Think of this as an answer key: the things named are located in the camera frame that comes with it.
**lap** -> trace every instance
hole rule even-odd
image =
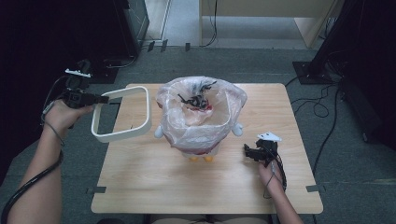
[[[267,215],[170,215],[155,214],[150,216],[151,224],[266,224]]]

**person's hand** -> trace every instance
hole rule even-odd
[[[272,164],[275,168],[275,174],[273,174],[272,171]],[[267,167],[264,167],[264,161],[259,162],[259,174],[260,180],[262,181],[264,186],[267,187],[270,194],[273,194],[273,192],[276,191],[283,192],[283,187],[281,183],[282,177],[279,171],[279,167],[277,166],[275,161],[271,161]]]
[[[50,124],[60,136],[64,137],[69,127],[71,127],[81,116],[92,111],[93,106],[91,105],[79,109],[73,109],[68,107],[63,100],[57,100],[46,114],[45,121]]]

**black cable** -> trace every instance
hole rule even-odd
[[[64,140],[58,134],[58,132],[56,132],[55,128],[50,123],[46,122],[44,114],[41,115],[41,123],[42,123],[43,126],[44,126],[44,124],[47,124],[53,130],[53,132],[55,133],[56,137],[61,141],[61,146],[64,147],[64,145],[65,145]]]
[[[218,27],[217,27],[217,25],[216,25],[216,17],[217,17],[217,14],[218,14],[218,0],[216,0],[216,2],[215,2],[215,19],[214,19],[214,23],[212,23],[212,17],[210,17],[210,23],[212,24],[212,27],[213,27],[213,29],[214,29],[212,38],[210,39],[209,43],[207,43],[207,44],[204,45],[204,46],[200,46],[201,48],[205,48],[205,47],[208,47],[208,46],[210,46],[211,44],[213,44],[213,42],[215,42],[215,40],[216,40],[216,38],[217,38],[217,36],[218,36]]]
[[[291,102],[290,102],[291,105],[294,104],[294,103],[296,103],[296,102],[298,102],[298,101],[305,101],[304,103],[302,103],[301,105],[299,105],[299,106],[297,107],[297,109],[293,112],[293,113],[294,113],[294,116],[297,114],[297,112],[300,110],[300,108],[303,107],[305,104],[307,104],[307,103],[314,103],[314,114],[315,114],[317,117],[326,118],[326,117],[329,115],[329,109],[328,109],[324,104],[322,104],[320,101],[321,101],[322,99],[324,99],[324,98],[326,98],[326,97],[329,96],[329,88],[330,88],[330,87],[333,87],[333,86],[334,86],[334,84],[329,85],[329,86],[327,86],[327,87],[321,89],[321,90],[320,90],[320,97],[318,97],[318,98],[300,98],[300,99],[291,101]],[[320,114],[317,112],[317,106],[319,106],[319,105],[322,106],[322,107],[326,110],[326,115],[320,115]]]
[[[276,178],[279,182],[281,182],[282,187],[283,187],[283,190],[286,191],[286,187],[288,186],[288,183],[287,183],[287,180],[286,180],[285,170],[283,169],[283,162],[282,162],[282,159],[280,158],[279,155],[277,155],[277,157],[274,157],[274,161],[276,162],[277,167],[279,168],[280,176],[281,176],[282,180],[278,179],[277,176],[276,176],[276,174],[273,173],[273,174],[271,175],[270,180],[268,180],[268,182],[267,182],[267,184],[266,184],[265,187],[266,187],[266,188],[268,187],[268,185],[270,184],[272,178],[275,176],[275,178]],[[265,196],[265,190],[264,190],[263,198],[264,198],[264,199],[270,199],[271,196],[268,196],[268,197]]]
[[[149,45],[142,46],[141,50],[142,49],[147,49],[148,47],[149,47]],[[162,45],[153,46],[153,48],[162,48],[162,47],[163,47]],[[177,46],[177,45],[166,45],[166,47],[167,48],[176,48],[176,49],[184,49],[185,48],[184,46]],[[201,47],[202,46],[191,46],[191,49],[197,49],[197,48],[201,48]]]
[[[106,66],[106,68],[124,68],[124,67],[128,67],[129,65],[131,65],[132,63],[134,63],[134,61],[136,60],[135,56],[131,56],[131,58],[133,58],[130,62],[126,63],[126,64],[121,64],[121,65],[110,65],[110,66]]]
[[[8,200],[8,202],[6,203],[6,206],[3,209],[3,213],[1,215],[1,223],[7,224],[9,211],[11,210],[14,203],[23,195],[23,193],[25,193],[29,188],[31,188],[37,181],[42,179],[44,176],[46,176],[49,173],[51,173],[52,171],[54,171],[62,163],[63,159],[64,159],[64,154],[61,151],[59,153],[59,158],[55,163],[53,163],[49,168],[47,168],[40,174],[38,174],[35,177],[33,177],[32,179],[30,179],[28,182],[26,182],[26,184],[24,184],[22,187],[20,187],[17,190],[17,192],[14,193],[14,195],[12,195],[12,197]]]
[[[314,223],[317,224],[317,217],[315,215],[313,215],[314,217]]]
[[[334,98],[335,98],[335,99],[334,99],[334,120],[333,120],[333,122],[332,122],[332,128],[330,129],[330,131],[329,131],[329,133],[327,134],[326,138],[325,138],[324,141],[322,142],[322,144],[321,144],[321,146],[320,146],[320,149],[319,149],[319,152],[318,152],[318,155],[317,155],[317,157],[316,157],[316,159],[315,159],[314,166],[313,166],[313,168],[312,168],[312,173],[313,173],[314,177],[315,177],[315,174],[316,174],[316,170],[317,170],[317,166],[318,166],[318,161],[319,161],[320,155],[321,155],[321,153],[322,153],[322,151],[323,151],[324,145],[326,144],[327,140],[329,140],[329,138],[330,138],[330,136],[332,135],[332,132],[334,131],[334,128],[335,128],[335,123],[336,123],[336,121],[337,121],[337,95],[338,95],[338,92],[339,92],[339,91],[340,91],[340,89],[337,89],[337,92],[335,93],[335,97],[334,97]]]
[[[299,77],[305,77],[305,75],[297,76],[297,77],[292,78],[288,83],[285,84],[285,87],[288,87],[288,86],[290,85],[291,82],[293,82],[295,79],[297,79],[297,78],[299,78]]]
[[[52,84],[51,88],[49,89],[49,94],[47,95],[46,101],[44,102],[44,106],[43,106],[43,111],[45,110],[45,108],[50,104],[50,97],[52,95],[53,89],[55,89],[55,87],[58,85],[58,83],[64,79],[64,78],[68,78],[69,76],[61,76],[58,79],[56,79],[56,81]]]

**black speaker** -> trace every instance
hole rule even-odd
[[[361,121],[365,140],[396,149],[396,2],[363,0],[348,15],[333,64]]]
[[[94,83],[113,83],[122,62],[136,60],[149,16],[144,0],[62,1],[60,25],[76,60],[89,60]]]

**clear plastic bag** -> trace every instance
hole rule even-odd
[[[231,130],[242,134],[237,119],[247,98],[242,89],[221,79],[174,79],[158,89],[156,100],[163,116],[155,135],[164,135],[184,153],[209,153]]]

